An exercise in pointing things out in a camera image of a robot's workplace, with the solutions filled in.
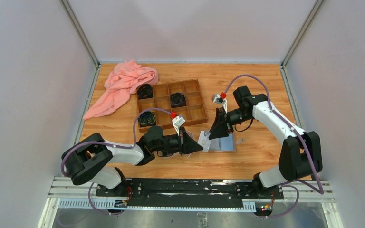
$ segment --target towel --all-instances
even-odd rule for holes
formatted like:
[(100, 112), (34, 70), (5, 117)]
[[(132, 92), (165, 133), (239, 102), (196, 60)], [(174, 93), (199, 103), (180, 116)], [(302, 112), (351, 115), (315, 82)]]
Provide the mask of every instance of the towel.
[(136, 64), (135, 60), (117, 64), (104, 82), (106, 91), (90, 107), (83, 119), (110, 115), (129, 101), (131, 94), (136, 93), (140, 85), (154, 85), (158, 80), (159, 75), (155, 69), (142, 67)]

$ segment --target white wall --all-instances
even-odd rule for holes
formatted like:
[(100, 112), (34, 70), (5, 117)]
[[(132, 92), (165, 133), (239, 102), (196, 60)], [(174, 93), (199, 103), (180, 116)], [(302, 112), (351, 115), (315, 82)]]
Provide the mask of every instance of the white wall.
[(94, 67), (57, 0), (0, 0), (0, 227), (36, 227)]
[(315, 0), (70, 0), (100, 61), (281, 61)]
[(288, 72), (345, 227), (365, 227), (365, 1), (325, 1)]

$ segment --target black round object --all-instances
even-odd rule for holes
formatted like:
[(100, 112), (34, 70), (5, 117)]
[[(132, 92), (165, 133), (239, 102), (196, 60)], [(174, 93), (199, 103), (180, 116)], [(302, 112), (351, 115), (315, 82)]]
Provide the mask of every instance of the black round object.
[(152, 98), (153, 88), (149, 84), (143, 84), (138, 88), (136, 94), (138, 95), (138, 100)]
[(140, 127), (154, 126), (156, 125), (156, 117), (152, 112), (144, 112), (138, 119)]
[(185, 95), (182, 93), (175, 93), (170, 95), (171, 108), (178, 108), (187, 106)]

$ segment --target wooden tray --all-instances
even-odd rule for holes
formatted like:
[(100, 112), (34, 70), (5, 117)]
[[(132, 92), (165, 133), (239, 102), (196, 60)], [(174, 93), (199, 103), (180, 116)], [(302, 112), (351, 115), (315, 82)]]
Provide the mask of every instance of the wooden tray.
[[(187, 101), (187, 106), (171, 108), (170, 95), (183, 93)], [(183, 126), (196, 125), (208, 122), (208, 116), (202, 99), (201, 90), (197, 79), (180, 82), (153, 85), (153, 98), (138, 100), (138, 113), (147, 108), (162, 108), (169, 112), (181, 114), (185, 118)], [(171, 116), (160, 111), (153, 111), (156, 116), (156, 125), (163, 129), (173, 128)], [(147, 132), (150, 128), (140, 127), (139, 132)]]

